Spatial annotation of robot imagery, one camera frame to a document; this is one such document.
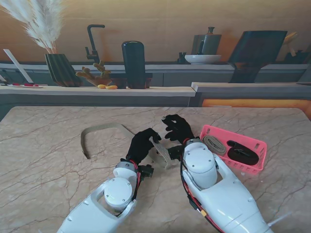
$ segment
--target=pink plastic basket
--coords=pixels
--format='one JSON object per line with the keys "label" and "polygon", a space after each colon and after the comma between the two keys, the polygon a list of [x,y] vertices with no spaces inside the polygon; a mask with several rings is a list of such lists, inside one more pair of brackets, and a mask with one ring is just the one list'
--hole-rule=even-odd
{"label": "pink plastic basket", "polygon": [[[234,167],[243,172],[247,172],[253,175],[258,174],[263,170],[263,163],[267,153],[267,144],[263,141],[253,139],[238,133],[233,133],[227,130],[219,129],[210,125],[205,125],[201,131],[200,139],[202,140],[206,135],[214,136],[218,138],[219,141],[223,143],[226,147],[226,153],[223,156],[219,156],[228,166]],[[246,164],[239,163],[232,159],[229,159],[227,152],[231,148],[227,145],[227,141],[233,140],[236,141],[252,151],[254,151],[259,156],[259,161],[256,165],[250,166]]]}

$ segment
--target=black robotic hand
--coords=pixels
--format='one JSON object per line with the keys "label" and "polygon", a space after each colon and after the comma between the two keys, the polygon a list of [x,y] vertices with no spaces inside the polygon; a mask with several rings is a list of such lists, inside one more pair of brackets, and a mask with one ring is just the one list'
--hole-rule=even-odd
{"label": "black robotic hand", "polygon": [[156,131],[148,128],[138,132],[132,139],[130,149],[126,155],[127,160],[133,160],[137,165],[148,155],[149,150],[154,147],[149,138],[152,137],[155,143],[161,140]]}
{"label": "black robotic hand", "polygon": [[166,131],[170,131],[165,138],[169,138],[171,141],[178,140],[181,144],[184,144],[187,139],[194,138],[190,125],[179,115],[167,115],[162,118],[162,121],[167,125]]}

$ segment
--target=fabric strap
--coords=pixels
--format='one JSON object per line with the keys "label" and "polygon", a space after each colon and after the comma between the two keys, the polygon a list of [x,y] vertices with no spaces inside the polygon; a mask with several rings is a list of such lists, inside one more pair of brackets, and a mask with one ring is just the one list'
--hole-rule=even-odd
{"label": "fabric strap", "polygon": [[[94,132],[94,131],[98,131],[98,130],[104,130],[104,129],[110,129],[110,128],[119,129],[123,133],[123,135],[126,136],[127,138],[129,138],[130,140],[132,140],[132,138],[134,137],[134,134],[132,132],[130,132],[127,128],[125,128],[120,123],[116,123],[116,122],[88,127],[81,132],[82,152],[86,156],[87,159],[90,159],[90,156],[89,156],[88,151],[87,151],[86,146],[85,146],[85,136],[90,132]],[[148,155],[151,157],[152,160],[154,160],[156,163],[160,164],[164,169],[169,169],[172,166],[172,161],[170,159],[170,155],[169,155],[168,150],[166,148],[164,148],[160,143],[155,143],[152,140],[152,137],[149,140],[155,146],[156,150],[158,151],[158,154],[150,152]]]}
{"label": "fabric strap", "polygon": [[207,135],[203,138],[202,141],[211,152],[217,155],[225,154],[226,152],[225,146],[216,137]]}

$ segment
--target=black faucet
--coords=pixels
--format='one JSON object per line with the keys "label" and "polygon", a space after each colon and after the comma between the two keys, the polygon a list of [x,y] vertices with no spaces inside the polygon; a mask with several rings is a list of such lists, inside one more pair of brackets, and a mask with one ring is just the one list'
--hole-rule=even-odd
{"label": "black faucet", "polygon": [[90,40],[91,46],[92,46],[92,54],[89,54],[88,47],[86,47],[86,57],[90,60],[94,60],[95,63],[99,63],[99,57],[98,57],[98,52],[96,51],[96,48],[95,48],[91,28],[104,28],[104,27],[105,27],[105,25],[103,25],[103,24],[90,24],[87,27],[89,40]]}

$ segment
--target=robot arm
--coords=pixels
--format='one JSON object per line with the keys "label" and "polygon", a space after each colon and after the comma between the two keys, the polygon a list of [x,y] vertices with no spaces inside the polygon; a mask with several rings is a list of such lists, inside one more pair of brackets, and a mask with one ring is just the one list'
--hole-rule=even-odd
{"label": "robot arm", "polygon": [[180,174],[191,206],[221,233],[273,233],[249,191],[218,155],[194,138],[186,120],[168,115],[162,121],[170,131],[165,138],[184,146]]}
{"label": "robot arm", "polygon": [[[133,137],[126,159],[121,159],[113,170],[114,178],[101,184],[75,207],[57,233],[115,232],[134,210],[140,182],[152,176],[154,169],[150,165],[139,166],[153,147],[150,137],[155,142],[161,140],[150,128]],[[99,203],[102,197],[106,208]]]}

